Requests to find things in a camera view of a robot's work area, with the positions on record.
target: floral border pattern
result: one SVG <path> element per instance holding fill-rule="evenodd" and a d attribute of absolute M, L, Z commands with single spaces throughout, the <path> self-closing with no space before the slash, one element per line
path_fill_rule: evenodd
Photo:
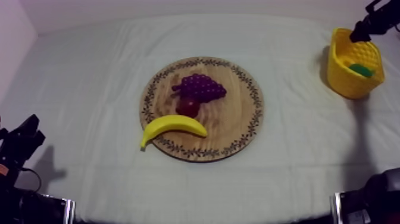
<path fill-rule="evenodd" d="M 155 91 L 157 89 L 157 84 L 159 84 L 160 81 L 162 81 L 169 74 L 175 72 L 178 69 L 193 67 L 199 64 L 203 64 L 205 66 L 212 65 L 212 66 L 228 67 L 232 70 L 234 74 L 238 76 L 240 81 L 247 84 L 247 89 L 249 89 L 250 91 L 250 97 L 253 100 L 253 104 L 256 107 L 256 110 L 252 116 L 251 121 L 249 122 L 249 125 L 247 126 L 248 130 L 246 134 L 242 134 L 240 139 L 234 140 L 228 147 L 225 147 L 222 150 L 213 148 L 205 150 L 202 150 L 200 148 L 193 148 L 187 150 L 183 148 L 182 145 L 176 145 L 174 141 L 165 139 L 162 135 L 155 138 L 155 141 L 157 141 L 159 144 L 163 146 L 166 146 L 171 153 L 181 152 L 188 159 L 191 156 L 197 156 L 197 157 L 210 156 L 211 158 L 216 158 L 218 156 L 223 155 L 227 157 L 241 150 L 245 145 L 249 143 L 251 137 L 257 134 L 256 128 L 260 125 L 261 122 L 260 118 L 262 118 L 263 116 L 263 102 L 261 101 L 261 97 L 259 96 L 259 91 L 257 87 L 253 84 L 252 78 L 248 77 L 246 73 L 243 72 L 238 66 L 231 65 L 231 63 L 228 61 L 215 60 L 215 59 L 202 59 L 202 58 L 196 58 L 193 60 L 189 60 L 185 63 L 179 63 L 174 66 L 170 66 L 163 72 L 156 74 L 152 82 L 148 86 L 147 93 L 144 97 L 144 104 L 141 113 L 144 115 L 147 124 L 152 122 L 155 117 L 154 113 L 151 111 L 151 107 L 153 106 L 153 100 L 155 98 Z"/>

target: yellow plastic basket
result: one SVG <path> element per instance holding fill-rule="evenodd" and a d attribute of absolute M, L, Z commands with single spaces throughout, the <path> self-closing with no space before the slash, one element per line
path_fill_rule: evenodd
<path fill-rule="evenodd" d="M 383 83 L 385 75 L 378 47 L 372 42 L 352 43 L 349 38 L 351 32 L 343 28 L 333 31 L 327 78 L 330 87 L 337 93 L 350 99 L 358 99 Z M 352 64 L 367 67 L 373 72 L 373 76 L 364 77 L 349 69 Z"/>

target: white tablecloth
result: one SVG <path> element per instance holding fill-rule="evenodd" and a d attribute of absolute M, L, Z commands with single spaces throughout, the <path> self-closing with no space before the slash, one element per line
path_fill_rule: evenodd
<path fill-rule="evenodd" d="M 324 83 L 332 28 L 262 15 L 115 21 L 41 36 L 0 105 L 2 125 L 41 119 L 26 163 L 81 217 L 128 223 L 273 223 L 329 211 L 334 192 L 400 166 L 400 40 L 374 38 L 386 81 L 368 100 Z M 265 118 L 240 153 L 208 164 L 139 151 L 140 95 L 173 61 L 230 60 L 262 89 Z M 20 185 L 34 188 L 35 177 Z"/>

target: green fruit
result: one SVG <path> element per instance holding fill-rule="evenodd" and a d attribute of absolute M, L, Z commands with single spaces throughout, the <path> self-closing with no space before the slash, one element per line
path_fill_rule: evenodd
<path fill-rule="evenodd" d="M 367 78 L 371 78 L 373 75 L 373 72 L 371 70 L 360 64 L 352 64 L 351 66 L 349 66 L 349 69 Z"/>

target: round wooden board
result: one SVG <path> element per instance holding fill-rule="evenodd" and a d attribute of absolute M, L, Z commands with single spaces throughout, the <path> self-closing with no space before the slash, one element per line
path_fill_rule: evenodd
<path fill-rule="evenodd" d="M 185 76 L 206 74 L 227 90 L 224 98 L 201 104 L 195 118 L 208 132 L 201 138 L 184 132 L 166 132 L 153 144 L 164 153 L 185 161 L 209 162 L 229 157 L 245 148 L 263 121 L 263 94 L 256 81 L 241 67 L 219 58 L 185 58 L 168 65 L 147 84 L 140 100 L 140 123 L 176 114 L 179 101 L 171 90 Z"/>

